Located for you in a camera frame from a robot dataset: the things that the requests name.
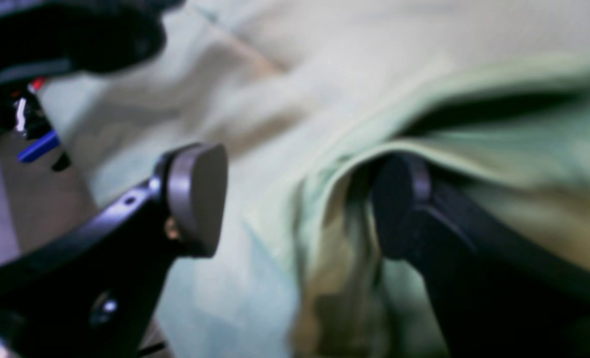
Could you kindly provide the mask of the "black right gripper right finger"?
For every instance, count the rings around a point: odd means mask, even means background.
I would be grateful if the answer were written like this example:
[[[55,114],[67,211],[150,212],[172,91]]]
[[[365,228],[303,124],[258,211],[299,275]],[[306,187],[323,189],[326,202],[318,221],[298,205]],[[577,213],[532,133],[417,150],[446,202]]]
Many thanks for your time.
[[[397,152],[374,162],[383,256],[422,276],[453,358],[590,358],[590,272],[529,242]]]

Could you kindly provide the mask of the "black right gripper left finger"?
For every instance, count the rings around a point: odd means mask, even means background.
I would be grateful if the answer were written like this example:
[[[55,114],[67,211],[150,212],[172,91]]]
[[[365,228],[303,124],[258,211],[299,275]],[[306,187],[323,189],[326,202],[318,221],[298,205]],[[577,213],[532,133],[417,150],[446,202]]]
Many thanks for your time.
[[[218,248],[222,144],[169,151],[85,224],[0,266],[0,358],[135,358],[178,258]]]

